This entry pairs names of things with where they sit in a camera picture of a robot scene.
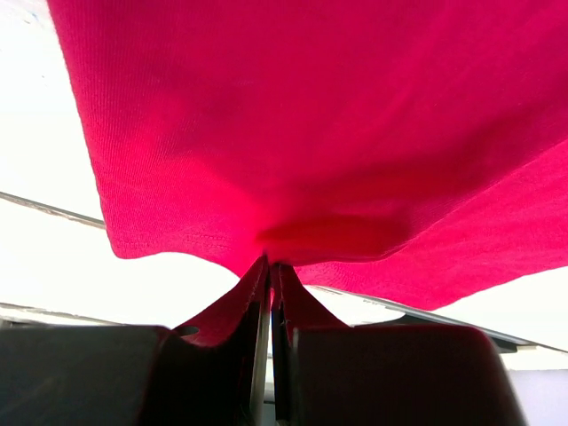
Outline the red t shirt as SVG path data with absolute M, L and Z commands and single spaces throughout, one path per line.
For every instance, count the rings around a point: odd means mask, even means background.
M 432 310 L 567 263 L 564 1 L 52 1 L 122 258 Z

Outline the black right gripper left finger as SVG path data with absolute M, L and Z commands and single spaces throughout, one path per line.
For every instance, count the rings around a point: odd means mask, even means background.
M 269 265 L 185 323 L 1 332 L 4 425 L 258 425 Z

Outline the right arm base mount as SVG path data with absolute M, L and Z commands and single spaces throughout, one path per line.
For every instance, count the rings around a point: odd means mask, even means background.
M 418 312 L 418 311 L 403 311 L 403 315 L 400 318 L 388 321 L 387 323 L 395 326 L 436 325 L 436 326 L 475 328 L 476 330 L 482 332 L 484 335 L 490 338 L 493 344 L 497 347 L 498 352 L 500 354 L 512 354 L 512 353 L 518 353 L 520 350 L 531 350 L 537 348 L 543 348 L 551 351 L 565 353 L 564 350 L 558 349 L 550 345 L 537 343 L 531 340 L 527 340 L 521 337 L 513 336 L 496 330 L 492 330 L 486 327 L 475 326 L 461 320 L 449 319 L 447 317 L 443 317 L 433 313 Z

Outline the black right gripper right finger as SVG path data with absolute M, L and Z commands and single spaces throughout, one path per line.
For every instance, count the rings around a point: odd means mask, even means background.
M 350 327 L 270 270 L 279 425 L 523 425 L 499 354 L 473 327 Z

